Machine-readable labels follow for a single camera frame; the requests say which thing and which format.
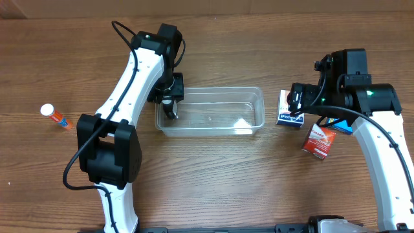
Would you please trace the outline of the white blue plaster box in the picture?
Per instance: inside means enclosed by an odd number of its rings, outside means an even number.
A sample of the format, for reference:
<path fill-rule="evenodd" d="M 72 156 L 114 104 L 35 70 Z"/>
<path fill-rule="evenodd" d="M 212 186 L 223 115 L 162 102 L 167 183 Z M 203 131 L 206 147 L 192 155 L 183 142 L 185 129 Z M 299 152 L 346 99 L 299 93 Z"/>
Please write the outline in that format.
<path fill-rule="evenodd" d="M 278 113 L 276 117 L 276 124 L 282 126 L 291 126 L 301 128 L 305 121 L 304 114 L 299 116 L 291 116 L 287 97 L 290 94 L 288 90 L 280 90 L 278 100 Z"/>

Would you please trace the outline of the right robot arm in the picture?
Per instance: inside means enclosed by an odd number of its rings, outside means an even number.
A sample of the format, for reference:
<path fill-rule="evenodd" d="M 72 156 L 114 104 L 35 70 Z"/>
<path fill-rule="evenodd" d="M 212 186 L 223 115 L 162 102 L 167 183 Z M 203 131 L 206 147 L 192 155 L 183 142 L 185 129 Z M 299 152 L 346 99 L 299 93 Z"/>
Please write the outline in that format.
<path fill-rule="evenodd" d="M 314 63 L 318 84 L 293 83 L 292 116 L 308 113 L 345 121 L 353 129 L 375 193 L 379 232 L 413 231 L 413 161 L 394 87 L 372 83 L 365 49 L 344 49 Z"/>

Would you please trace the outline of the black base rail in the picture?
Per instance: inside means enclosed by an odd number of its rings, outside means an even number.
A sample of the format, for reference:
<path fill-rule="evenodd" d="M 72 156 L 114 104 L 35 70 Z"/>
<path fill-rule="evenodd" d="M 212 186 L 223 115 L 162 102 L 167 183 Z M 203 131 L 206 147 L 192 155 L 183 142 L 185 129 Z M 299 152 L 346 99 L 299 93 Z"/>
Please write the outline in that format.
<path fill-rule="evenodd" d="M 142 228 L 136 233 L 314 233 L 309 232 L 308 223 L 276 224 L 274 227 L 230 227 L 230 228 Z"/>

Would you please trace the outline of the dark bottle white cap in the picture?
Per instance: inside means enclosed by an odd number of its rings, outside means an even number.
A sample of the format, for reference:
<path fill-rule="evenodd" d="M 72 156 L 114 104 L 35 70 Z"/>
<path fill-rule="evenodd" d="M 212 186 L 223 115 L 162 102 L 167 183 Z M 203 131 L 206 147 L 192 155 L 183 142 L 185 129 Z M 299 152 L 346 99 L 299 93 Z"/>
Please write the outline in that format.
<path fill-rule="evenodd" d="M 177 117 L 177 103 L 175 100 L 163 100 L 162 108 L 168 119 L 174 120 Z"/>

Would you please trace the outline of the clear plastic container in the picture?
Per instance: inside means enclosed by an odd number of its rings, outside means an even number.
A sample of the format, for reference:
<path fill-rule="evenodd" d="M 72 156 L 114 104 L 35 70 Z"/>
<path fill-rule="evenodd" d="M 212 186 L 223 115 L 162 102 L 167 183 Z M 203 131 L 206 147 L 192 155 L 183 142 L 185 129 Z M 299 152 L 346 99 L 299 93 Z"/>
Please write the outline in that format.
<path fill-rule="evenodd" d="M 168 137 L 253 135 L 264 124 L 264 95 L 258 87 L 186 87 L 174 120 L 156 106 L 155 126 Z"/>

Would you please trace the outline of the blue medicine box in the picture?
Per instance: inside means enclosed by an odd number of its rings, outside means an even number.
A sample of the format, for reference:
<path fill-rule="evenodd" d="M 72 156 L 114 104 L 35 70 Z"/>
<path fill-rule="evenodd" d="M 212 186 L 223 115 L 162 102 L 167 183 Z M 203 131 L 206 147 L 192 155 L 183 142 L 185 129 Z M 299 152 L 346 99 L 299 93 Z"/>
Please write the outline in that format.
<path fill-rule="evenodd" d="M 327 120 L 326 120 L 325 123 L 326 124 L 329 124 L 331 122 L 334 122 L 335 120 L 338 120 L 338 119 L 337 118 L 327 118 Z M 348 134 L 348 135 L 352 135 L 353 134 L 352 127 L 347 125 L 347 121 L 346 120 L 344 120 L 342 122 L 338 122 L 338 123 L 333 124 L 331 126 L 328 126 L 328 128 L 332 128 L 332 129 L 341 131 L 341 132 L 343 132 L 345 134 Z"/>

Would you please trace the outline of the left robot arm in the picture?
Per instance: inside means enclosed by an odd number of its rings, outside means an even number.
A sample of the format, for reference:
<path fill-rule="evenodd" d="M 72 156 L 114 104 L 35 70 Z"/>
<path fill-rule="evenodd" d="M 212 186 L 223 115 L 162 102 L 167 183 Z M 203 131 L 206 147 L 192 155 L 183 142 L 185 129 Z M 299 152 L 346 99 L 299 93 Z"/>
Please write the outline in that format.
<path fill-rule="evenodd" d="M 85 189 L 100 194 L 105 225 L 102 232 L 139 232 L 133 206 L 133 182 L 142 163 L 136 127 L 145 103 L 161 105 L 169 119 L 177 117 L 177 104 L 184 98 L 183 75 L 175 72 L 185 52 L 185 40 L 176 26 L 161 24 L 157 33 L 138 32 L 125 40 L 130 54 L 116 87 L 93 115 L 82 114 L 76 126 L 78 151 L 74 162 L 91 182 Z"/>

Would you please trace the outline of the red Panadol box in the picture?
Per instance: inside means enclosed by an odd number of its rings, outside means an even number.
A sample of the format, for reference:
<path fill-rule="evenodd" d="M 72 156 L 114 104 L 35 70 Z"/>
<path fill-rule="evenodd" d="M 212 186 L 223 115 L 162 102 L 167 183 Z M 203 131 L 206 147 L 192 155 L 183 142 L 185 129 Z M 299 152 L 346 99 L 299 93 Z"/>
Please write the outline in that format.
<path fill-rule="evenodd" d="M 307 133 L 301 149 L 313 154 L 319 159 L 325 159 L 329 154 L 335 138 L 335 132 L 313 124 Z"/>

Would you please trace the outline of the orange tablet tube white cap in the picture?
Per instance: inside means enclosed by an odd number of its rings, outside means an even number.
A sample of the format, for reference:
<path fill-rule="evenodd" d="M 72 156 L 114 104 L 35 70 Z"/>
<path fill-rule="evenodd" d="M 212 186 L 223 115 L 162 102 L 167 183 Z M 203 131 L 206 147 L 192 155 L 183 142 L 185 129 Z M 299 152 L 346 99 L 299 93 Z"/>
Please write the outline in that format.
<path fill-rule="evenodd" d="M 58 125 L 65 129 L 72 129 L 73 123 L 62 115 L 52 104 L 44 104 L 41 106 L 40 113 L 55 121 Z"/>

